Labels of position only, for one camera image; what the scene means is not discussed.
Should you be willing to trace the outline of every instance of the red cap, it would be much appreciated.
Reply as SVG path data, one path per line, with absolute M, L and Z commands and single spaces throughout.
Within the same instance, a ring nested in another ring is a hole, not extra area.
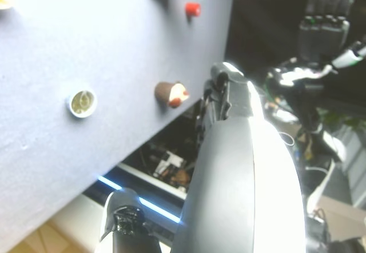
M 199 3 L 187 3 L 185 5 L 185 12 L 188 16 L 198 17 L 201 14 L 201 5 Z

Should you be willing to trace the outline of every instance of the button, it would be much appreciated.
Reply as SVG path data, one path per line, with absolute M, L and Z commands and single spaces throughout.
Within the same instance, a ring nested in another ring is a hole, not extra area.
M 188 16 L 198 17 L 201 14 L 201 5 L 199 3 L 187 3 L 185 12 Z

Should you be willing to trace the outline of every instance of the brown and white object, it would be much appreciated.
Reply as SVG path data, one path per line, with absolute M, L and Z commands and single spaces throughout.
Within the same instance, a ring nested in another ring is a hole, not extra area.
M 167 106 L 176 108 L 189 98 L 189 94 L 180 82 L 160 82 L 155 87 L 155 97 Z

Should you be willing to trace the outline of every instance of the led light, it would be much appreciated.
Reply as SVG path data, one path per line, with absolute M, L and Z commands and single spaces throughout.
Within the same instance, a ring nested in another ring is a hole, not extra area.
M 120 190 L 122 187 L 119 186 L 118 184 L 112 182 L 111 180 L 109 179 L 106 179 L 102 176 L 100 176 L 98 178 L 98 180 L 100 180 L 102 183 L 105 183 L 107 186 L 110 186 L 111 188 L 114 188 L 116 190 Z M 180 222 L 180 218 L 178 218 L 177 216 L 174 216 L 173 214 L 167 212 L 166 210 L 156 206 L 155 204 L 153 203 L 150 203 L 148 200 L 145 200 L 144 198 L 141 198 L 140 197 L 140 202 L 146 206 L 146 207 L 149 207 L 151 210 L 154 210 L 156 213 L 159 213 L 160 215 L 163 215 L 164 217 L 176 222 L 176 223 L 179 223 Z

